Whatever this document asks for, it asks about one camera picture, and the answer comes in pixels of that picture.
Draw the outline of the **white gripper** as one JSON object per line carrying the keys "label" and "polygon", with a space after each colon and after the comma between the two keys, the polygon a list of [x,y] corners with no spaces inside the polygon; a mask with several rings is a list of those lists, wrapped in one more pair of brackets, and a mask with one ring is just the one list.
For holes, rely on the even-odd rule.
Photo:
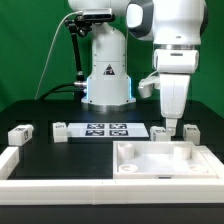
{"label": "white gripper", "polygon": [[161,114],[166,119],[166,132],[176,134],[177,120],[182,117],[190,83],[189,75],[161,74],[160,106]]}

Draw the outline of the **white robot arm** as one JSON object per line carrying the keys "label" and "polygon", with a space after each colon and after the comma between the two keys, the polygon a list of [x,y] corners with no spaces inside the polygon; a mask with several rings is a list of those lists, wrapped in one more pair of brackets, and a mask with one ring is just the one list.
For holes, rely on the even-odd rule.
{"label": "white robot arm", "polygon": [[190,76],[199,61],[197,47],[207,25],[205,0],[68,0],[82,22],[93,24],[93,70],[87,78],[83,103],[104,110],[132,103],[130,78],[125,72],[125,38],[109,25],[112,16],[124,16],[130,34],[153,42],[153,67],[157,76],[140,81],[147,98],[160,90],[161,115],[173,136],[182,117]]}

